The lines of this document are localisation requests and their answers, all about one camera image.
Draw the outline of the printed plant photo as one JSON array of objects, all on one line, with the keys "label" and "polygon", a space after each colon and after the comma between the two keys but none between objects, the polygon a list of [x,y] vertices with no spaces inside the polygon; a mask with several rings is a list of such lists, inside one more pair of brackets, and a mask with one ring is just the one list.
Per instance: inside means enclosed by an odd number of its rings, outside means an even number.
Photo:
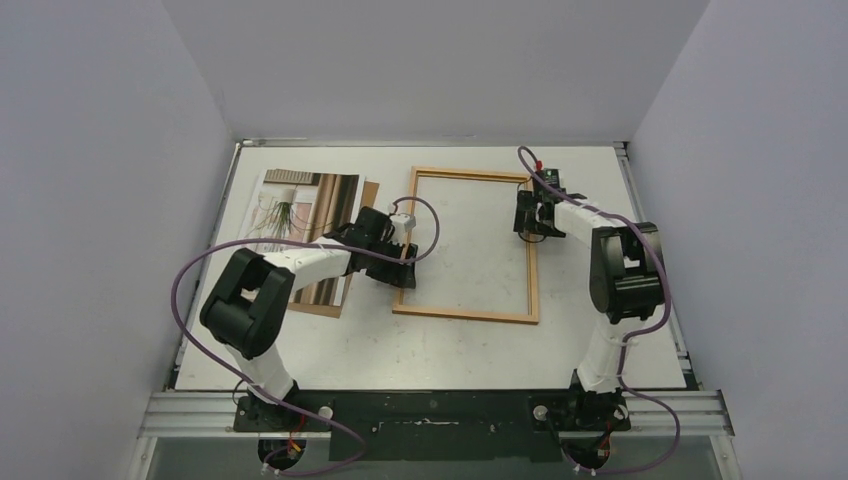
[{"label": "printed plant photo", "polygon": [[[311,242],[353,221],[362,206],[365,177],[355,174],[266,169],[258,175],[239,238]],[[339,318],[350,277],[331,278],[292,294],[290,308]]]}]

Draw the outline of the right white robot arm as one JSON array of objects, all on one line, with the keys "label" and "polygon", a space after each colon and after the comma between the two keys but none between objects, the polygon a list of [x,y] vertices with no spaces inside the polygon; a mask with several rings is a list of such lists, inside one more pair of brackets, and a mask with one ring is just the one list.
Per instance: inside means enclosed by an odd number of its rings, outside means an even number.
[{"label": "right white robot arm", "polygon": [[628,225],[601,212],[581,194],[560,185],[556,169],[535,170],[532,187],[516,197],[513,230],[521,238],[573,237],[589,251],[588,290],[598,312],[587,351],[572,375],[565,419],[574,429],[623,422],[627,410],[621,379],[630,333],[640,330],[664,304],[657,271],[661,252],[652,223]]}]

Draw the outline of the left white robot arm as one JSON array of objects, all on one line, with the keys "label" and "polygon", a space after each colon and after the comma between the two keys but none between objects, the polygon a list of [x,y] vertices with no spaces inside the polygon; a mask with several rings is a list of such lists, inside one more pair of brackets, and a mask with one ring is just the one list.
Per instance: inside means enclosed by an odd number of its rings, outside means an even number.
[{"label": "left white robot arm", "polygon": [[292,295],[357,272],[392,287],[415,287],[418,247],[401,242],[415,225],[411,214],[364,207],[354,222],[309,243],[279,252],[241,248],[232,254],[199,320],[246,377],[248,394],[239,407],[248,419],[277,431],[297,421],[299,387],[276,346]]}]

